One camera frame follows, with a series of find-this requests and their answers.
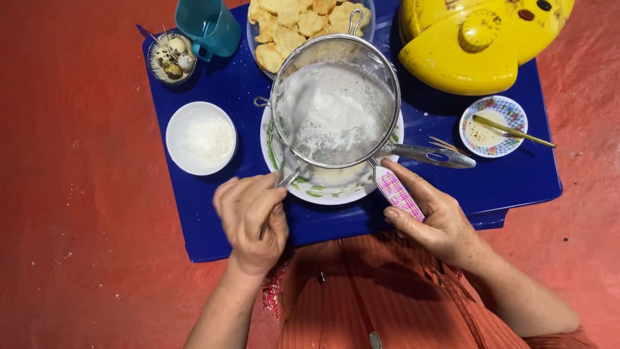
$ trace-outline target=hand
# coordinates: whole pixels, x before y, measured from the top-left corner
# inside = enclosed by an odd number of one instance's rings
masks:
[[[249,276],[264,276],[280,258],[288,225],[282,208],[286,188],[273,188],[276,173],[244,179],[231,178],[217,188],[213,205],[228,242],[229,265]],[[262,239],[259,232],[263,229]]]
[[[421,223],[403,210],[388,207],[384,211],[386,220],[397,229],[414,238],[435,257],[465,270],[476,268],[477,261],[484,260],[492,252],[453,197],[393,161],[384,158],[381,166],[392,170],[409,188],[411,197],[426,216]]]

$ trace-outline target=blue plastic pitcher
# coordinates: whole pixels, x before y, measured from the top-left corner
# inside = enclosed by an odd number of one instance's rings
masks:
[[[230,57],[241,41],[241,26],[222,0],[179,0],[177,27],[193,40],[192,52],[204,61]],[[200,47],[206,50],[201,55]]]

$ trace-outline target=spoon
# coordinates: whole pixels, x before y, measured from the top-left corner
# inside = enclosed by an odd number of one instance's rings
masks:
[[[547,147],[551,147],[553,149],[556,148],[556,145],[553,144],[553,143],[549,143],[546,140],[542,140],[540,138],[536,138],[536,137],[534,137],[532,135],[524,134],[521,131],[517,131],[515,129],[511,129],[511,128],[506,127],[504,125],[500,125],[500,124],[498,124],[496,122],[488,120],[487,118],[479,116],[479,115],[474,115],[474,121],[480,122],[481,124],[484,124],[484,125],[491,126],[491,127],[495,128],[495,129],[498,129],[500,131],[504,131],[504,132],[506,132],[508,134],[515,135],[515,136],[520,137],[520,138],[525,138],[525,139],[532,140],[534,142],[538,142],[538,143],[540,143],[542,145],[546,145]]]

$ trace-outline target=plate with green leaf pattern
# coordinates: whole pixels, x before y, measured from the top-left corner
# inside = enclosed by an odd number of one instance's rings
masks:
[[[402,113],[389,139],[401,143],[404,137]],[[271,117],[271,108],[266,107],[260,121],[260,149],[270,171],[279,170],[284,159],[285,146],[282,144]],[[378,153],[380,159],[386,154]],[[398,156],[390,155],[392,161]],[[341,170],[327,170],[308,165],[288,187],[289,193],[319,205],[340,205],[359,200],[372,193],[377,187],[373,181],[373,169],[367,162]]]

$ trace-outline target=white powder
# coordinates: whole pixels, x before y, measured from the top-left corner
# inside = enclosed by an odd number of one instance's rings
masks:
[[[185,132],[183,147],[194,158],[209,166],[226,160],[234,145],[234,133],[223,119],[198,119],[192,121]]]
[[[373,105],[379,93],[347,66],[312,67],[292,74],[280,89],[286,91],[283,105],[278,106],[285,120],[291,117],[298,89],[307,79],[313,79],[316,86],[310,105],[303,108],[308,112],[292,117],[300,122],[295,143],[306,147],[304,153],[309,158],[346,163],[351,157],[363,156],[381,140],[384,127],[379,125]]]

